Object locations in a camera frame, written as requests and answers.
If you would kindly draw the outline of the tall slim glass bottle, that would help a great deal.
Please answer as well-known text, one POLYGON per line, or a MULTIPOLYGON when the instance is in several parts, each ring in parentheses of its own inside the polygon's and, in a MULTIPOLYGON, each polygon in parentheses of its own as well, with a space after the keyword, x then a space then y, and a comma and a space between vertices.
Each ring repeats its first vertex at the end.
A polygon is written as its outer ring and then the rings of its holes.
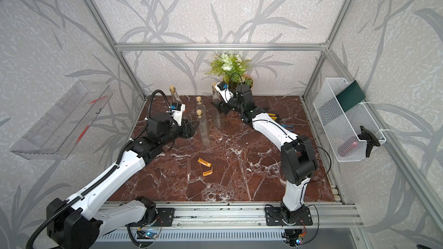
POLYGON ((213 113, 212 113, 212 119, 213 119, 215 127, 220 130, 220 129, 224 128, 224 118, 223 118, 222 113, 220 113, 217 109, 217 105, 221 101, 221 99, 220 99, 219 92, 216 90, 216 84, 217 83, 213 83, 213 85, 212 85, 211 104, 215 103, 215 106, 213 106, 215 109, 213 110, 213 113))

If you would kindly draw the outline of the short glass bottle gold label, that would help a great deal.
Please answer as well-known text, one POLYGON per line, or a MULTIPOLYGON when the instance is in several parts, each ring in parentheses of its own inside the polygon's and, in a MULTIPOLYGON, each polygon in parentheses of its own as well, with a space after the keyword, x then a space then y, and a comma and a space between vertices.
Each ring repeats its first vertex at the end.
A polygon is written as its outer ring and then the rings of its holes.
POLYGON ((201 110, 201 116, 207 118, 207 108, 205 107, 201 96, 196 97, 196 111, 201 110))

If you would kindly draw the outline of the peeled white label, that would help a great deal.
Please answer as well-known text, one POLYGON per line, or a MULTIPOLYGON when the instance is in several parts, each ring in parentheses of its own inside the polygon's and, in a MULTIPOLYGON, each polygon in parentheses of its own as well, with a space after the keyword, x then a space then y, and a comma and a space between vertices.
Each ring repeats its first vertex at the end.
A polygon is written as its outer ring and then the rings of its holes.
POLYGON ((202 164, 203 166, 206 166, 206 167, 208 167, 208 168, 211 168, 211 167, 212 167, 212 164, 211 164, 211 163, 209 163, 209 162, 203 160, 202 158, 199 158, 197 161, 198 161, 198 163, 202 164))

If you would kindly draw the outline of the peeled gold label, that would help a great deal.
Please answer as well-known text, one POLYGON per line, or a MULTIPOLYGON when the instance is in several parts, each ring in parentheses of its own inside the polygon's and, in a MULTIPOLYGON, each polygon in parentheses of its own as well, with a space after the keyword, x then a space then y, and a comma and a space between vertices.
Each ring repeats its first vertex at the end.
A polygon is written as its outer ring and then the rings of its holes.
POLYGON ((209 176, 213 173, 213 169, 209 170, 209 171, 205 171, 203 172, 203 177, 209 176))

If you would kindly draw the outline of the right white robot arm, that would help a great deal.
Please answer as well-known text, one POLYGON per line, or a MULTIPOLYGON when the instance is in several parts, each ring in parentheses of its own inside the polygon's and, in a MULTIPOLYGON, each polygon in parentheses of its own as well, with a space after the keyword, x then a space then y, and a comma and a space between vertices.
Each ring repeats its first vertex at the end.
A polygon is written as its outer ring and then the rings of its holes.
POLYGON ((250 125, 269 139, 281 153, 281 169, 286 178, 286 191, 281 201, 281 215, 291 220, 301 213, 304 196, 312 174, 318 168, 311 139, 298 136, 275 122, 268 112, 256 106, 251 89, 242 84, 233 93, 228 84, 221 81, 214 89, 223 98, 213 105, 220 113, 236 111, 246 125, 250 125))

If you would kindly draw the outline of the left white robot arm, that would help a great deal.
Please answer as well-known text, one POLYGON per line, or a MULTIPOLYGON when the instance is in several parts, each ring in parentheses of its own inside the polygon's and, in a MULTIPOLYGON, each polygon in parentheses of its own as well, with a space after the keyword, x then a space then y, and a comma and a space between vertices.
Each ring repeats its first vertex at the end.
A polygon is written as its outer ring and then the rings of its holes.
POLYGON ((116 162, 94 181, 66 200, 57 198, 49 204, 46 221, 31 235, 26 247, 31 249, 43 230, 60 249, 88 249, 99 237, 119 227, 156 223, 156 204, 145 197, 103 212, 100 208, 129 178, 161 154, 164 146, 177 138, 192 138, 198 126, 197 121, 178 122, 167 113, 149 118, 146 135, 126 143, 116 162))

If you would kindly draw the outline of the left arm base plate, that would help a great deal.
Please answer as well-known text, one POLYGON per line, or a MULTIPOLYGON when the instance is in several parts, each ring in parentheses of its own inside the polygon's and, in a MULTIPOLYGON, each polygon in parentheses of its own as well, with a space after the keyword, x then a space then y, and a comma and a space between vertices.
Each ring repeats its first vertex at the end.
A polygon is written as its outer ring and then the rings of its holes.
POLYGON ((168 208, 157 208, 157 217, 153 227, 171 227, 174 220, 175 209, 168 208))

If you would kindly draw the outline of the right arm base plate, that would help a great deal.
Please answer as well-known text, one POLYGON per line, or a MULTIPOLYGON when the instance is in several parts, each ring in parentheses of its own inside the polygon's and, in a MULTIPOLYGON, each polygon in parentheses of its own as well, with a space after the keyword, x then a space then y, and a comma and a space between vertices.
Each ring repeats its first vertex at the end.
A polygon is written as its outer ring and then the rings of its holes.
POLYGON ((286 207, 276 207, 266 204, 264 207, 267 226, 311 226, 313 220, 308 207, 303 205, 296 211, 289 211, 286 207))

